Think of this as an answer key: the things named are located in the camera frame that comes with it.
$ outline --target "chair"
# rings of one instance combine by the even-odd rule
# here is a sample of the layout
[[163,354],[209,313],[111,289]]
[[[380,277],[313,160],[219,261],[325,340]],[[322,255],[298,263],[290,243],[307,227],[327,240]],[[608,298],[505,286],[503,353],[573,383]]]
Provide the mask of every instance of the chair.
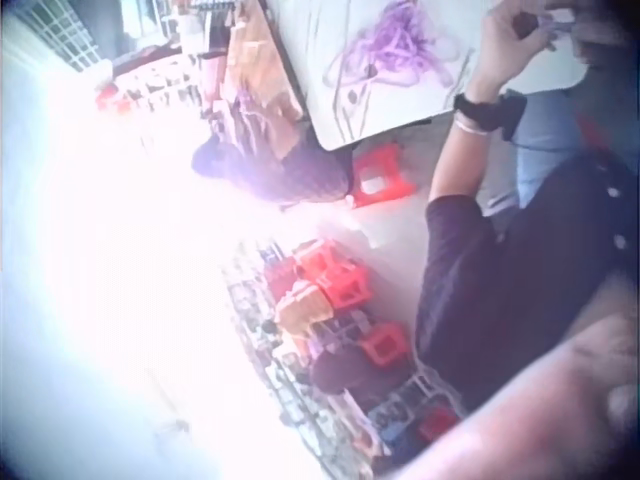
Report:
[[[399,157],[398,144],[387,143],[355,160],[354,187],[351,195],[348,196],[351,208],[395,200],[416,191],[415,185],[407,182],[400,175]],[[382,185],[374,191],[367,191],[366,183],[374,179]]]
[[306,248],[294,253],[296,263],[305,272],[308,280],[315,281],[336,263],[336,252],[331,240],[317,240]]
[[352,308],[371,299],[367,269],[344,261],[329,267],[316,279],[334,310]]
[[278,263],[265,266],[264,277],[276,303],[291,290],[297,280],[293,269],[295,264],[293,257],[287,257]]
[[395,322],[375,325],[358,343],[371,361],[383,368],[406,360],[411,350],[404,329]]

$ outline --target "bracelet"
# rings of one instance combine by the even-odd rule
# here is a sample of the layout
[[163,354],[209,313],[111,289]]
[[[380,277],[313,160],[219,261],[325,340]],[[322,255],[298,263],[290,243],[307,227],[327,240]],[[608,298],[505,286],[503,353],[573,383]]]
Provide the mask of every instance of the bracelet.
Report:
[[471,127],[469,127],[469,126],[465,125],[464,123],[462,123],[462,122],[461,122],[458,118],[456,118],[456,117],[454,117],[454,118],[453,118],[453,123],[455,123],[455,124],[456,124],[456,126],[457,126],[460,130],[462,130],[462,131],[464,131],[464,132],[467,132],[467,133],[470,133],[470,134],[472,134],[472,135],[480,135],[480,136],[484,137],[484,136],[486,136],[486,135],[488,135],[488,134],[489,134],[489,132],[484,132],[484,131],[482,131],[482,130],[478,130],[478,129],[475,129],[475,128],[471,128]]

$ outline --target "stool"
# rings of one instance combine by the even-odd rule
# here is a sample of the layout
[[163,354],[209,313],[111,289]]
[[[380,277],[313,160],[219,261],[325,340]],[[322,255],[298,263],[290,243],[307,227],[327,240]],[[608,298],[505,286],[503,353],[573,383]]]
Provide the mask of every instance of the stool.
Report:
[[[406,197],[416,191],[415,185],[400,175],[398,158],[400,147],[387,143],[358,157],[353,166],[354,186],[348,200],[351,208],[360,208],[378,202]],[[382,185],[375,191],[365,191],[364,183],[379,179]]]
[[431,410],[420,422],[420,435],[428,442],[434,442],[458,423],[457,415],[445,407]]
[[409,341],[402,326],[395,322],[375,325],[358,342],[371,361],[379,367],[388,367],[409,356]]
[[349,261],[336,263],[316,279],[334,310],[350,308],[371,299],[367,269]]
[[315,281],[328,268],[336,264],[334,244],[331,240],[317,240],[310,246],[294,253],[294,258],[305,272],[308,280]]
[[264,269],[264,278],[276,303],[291,290],[297,280],[293,270],[295,264],[293,257],[287,257],[279,263],[267,265]]

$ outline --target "black t-shirt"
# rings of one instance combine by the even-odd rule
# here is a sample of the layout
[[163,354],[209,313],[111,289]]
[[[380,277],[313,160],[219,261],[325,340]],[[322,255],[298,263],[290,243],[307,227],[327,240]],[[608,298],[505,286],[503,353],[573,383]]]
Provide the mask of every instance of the black t-shirt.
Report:
[[614,270],[638,282],[638,178],[605,154],[566,162],[503,236],[474,199],[427,208],[420,359],[474,410],[567,332]]

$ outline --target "hand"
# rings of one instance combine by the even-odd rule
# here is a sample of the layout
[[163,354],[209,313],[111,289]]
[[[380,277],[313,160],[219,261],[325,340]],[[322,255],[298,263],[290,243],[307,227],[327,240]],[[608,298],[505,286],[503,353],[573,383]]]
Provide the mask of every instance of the hand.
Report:
[[482,44],[471,88],[467,97],[475,102],[490,102],[498,96],[500,89],[512,78],[519,75],[529,61],[547,47],[552,34],[543,29],[534,30],[528,37],[519,39],[513,29],[513,21],[518,14],[545,14],[535,2],[524,0],[503,0],[484,19]]
[[545,0],[547,10],[570,8],[575,15],[571,30],[573,53],[585,63],[593,63],[593,55],[585,44],[622,47],[629,43],[626,32],[616,18],[603,9],[600,0]]

